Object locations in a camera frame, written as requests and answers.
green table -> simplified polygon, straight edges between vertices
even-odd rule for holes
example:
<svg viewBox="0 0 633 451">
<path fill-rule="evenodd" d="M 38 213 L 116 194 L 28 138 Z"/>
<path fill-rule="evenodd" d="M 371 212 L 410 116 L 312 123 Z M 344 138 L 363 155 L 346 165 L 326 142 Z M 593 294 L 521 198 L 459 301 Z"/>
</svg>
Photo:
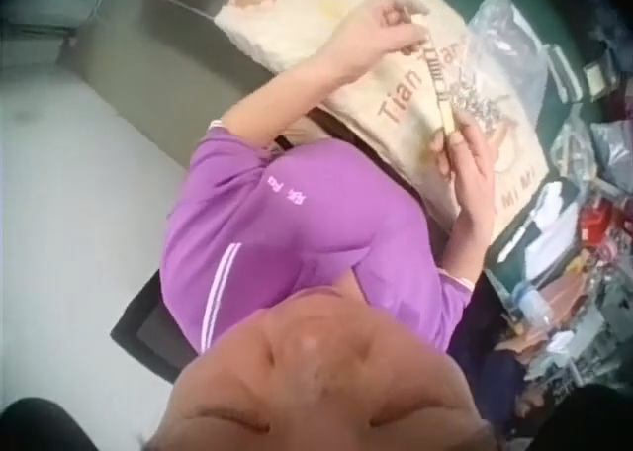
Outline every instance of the green table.
<svg viewBox="0 0 633 451">
<path fill-rule="evenodd" d="M 451 5 L 457 12 L 459 12 L 465 20 L 470 20 L 477 10 L 480 4 L 484 0 L 445 0 Z M 586 93 L 588 88 L 584 79 L 581 77 L 583 74 L 582 69 L 584 66 L 583 60 L 579 53 L 577 44 L 568 30 L 565 20 L 561 14 L 559 14 L 554 7 L 551 0 L 512 0 L 514 5 L 521 11 L 525 19 L 530 23 L 537 36 L 545 44 L 556 44 L 567 56 L 572 69 L 579 75 L 579 80 L 583 86 L 583 91 Z M 546 156 L 549 158 L 549 150 L 561 129 L 564 121 L 570 114 L 572 105 L 564 104 L 561 102 L 558 95 L 555 83 L 552 77 L 549 77 L 548 85 L 545 93 L 545 99 L 543 103 L 543 109 L 541 111 L 536 131 L 539 136 L 539 140 Z M 600 108 L 596 103 L 585 102 L 582 110 L 582 117 L 587 123 L 599 121 L 601 119 Z M 558 173 L 553 167 L 551 172 L 547 176 L 544 182 L 551 182 L 558 178 Z M 573 189 L 569 194 L 568 202 L 572 202 L 574 198 Z M 508 260 L 502 265 L 496 265 L 497 254 L 502 248 L 502 245 L 507 243 L 513 236 L 514 232 L 525 221 L 527 213 L 531 210 L 535 198 L 532 202 L 526 206 L 521 215 L 510 224 L 508 229 L 503 235 L 501 235 L 489 254 L 489 260 L 487 266 L 493 272 L 493 274 L 499 279 L 503 285 L 508 289 L 512 288 L 522 279 L 523 267 L 522 267 L 522 255 L 510 255 Z M 515 252 L 524 248 L 531 240 L 529 235 L 525 236 L 515 248 Z"/>
</svg>

nose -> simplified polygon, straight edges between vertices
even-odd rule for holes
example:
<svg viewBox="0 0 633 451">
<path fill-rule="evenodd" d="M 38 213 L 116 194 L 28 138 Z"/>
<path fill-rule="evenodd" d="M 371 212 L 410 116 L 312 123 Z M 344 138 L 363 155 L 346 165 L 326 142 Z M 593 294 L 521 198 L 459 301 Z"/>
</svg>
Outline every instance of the nose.
<svg viewBox="0 0 633 451">
<path fill-rule="evenodd" d="M 358 382 L 368 340 L 336 317 L 304 317 L 286 327 L 273 347 L 275 369 L 289 397 L 304 406 L 345 395 Z"/>
</svg>

gray floor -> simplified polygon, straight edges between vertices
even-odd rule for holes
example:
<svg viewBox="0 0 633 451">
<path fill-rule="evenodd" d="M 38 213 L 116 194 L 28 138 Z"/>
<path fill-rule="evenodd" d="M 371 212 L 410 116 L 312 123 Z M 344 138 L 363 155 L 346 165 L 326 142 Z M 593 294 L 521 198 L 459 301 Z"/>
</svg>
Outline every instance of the gray floor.
<svg viewBox="0 0 633 451">
<path fill-rule="evenodd" d="M 206 1 L 103 0 L 62 57 L 182 165 L 209 121 L 270 77 L 203 16 L 223 0 Z"/>
</svg>

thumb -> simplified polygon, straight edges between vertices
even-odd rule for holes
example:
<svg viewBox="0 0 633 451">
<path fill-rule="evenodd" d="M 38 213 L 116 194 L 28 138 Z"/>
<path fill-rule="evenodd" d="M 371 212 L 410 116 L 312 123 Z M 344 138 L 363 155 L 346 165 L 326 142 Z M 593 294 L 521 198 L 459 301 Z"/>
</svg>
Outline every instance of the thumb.
<svg viewBox="0 0 633 451">
<path fill-rule="evenodd" d="M 426 39 L 426 28 L 419 24 L 403 23 L 387 28 L 385 33 L 385 49 L 389 52 L 402 50 L 410 45 L 421 43 Z"/>
</svg>

woman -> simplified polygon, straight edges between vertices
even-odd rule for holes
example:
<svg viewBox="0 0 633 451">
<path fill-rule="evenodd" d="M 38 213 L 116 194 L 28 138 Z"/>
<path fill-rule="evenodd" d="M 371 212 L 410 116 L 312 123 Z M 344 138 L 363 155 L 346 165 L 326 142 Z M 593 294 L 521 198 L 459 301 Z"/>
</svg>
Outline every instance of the woman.
<svg viewBox="0 0 633 451">
<path fill-rule="evenodd" d="M 352 146 L 329 139 L 276 159 L 265 150 L 383 55 L 417 51 L 419 11 L 368 1 L 319 53 L 212 123 L 169 217 L 161 267 L 165 303 L 200 357 L 149 449 L 486 442 L 444 354 L 493 229 L 480 130 L 461 120 L 449 137 L 462 210 L 440 268 L 419 205 Z"/>
</svg>

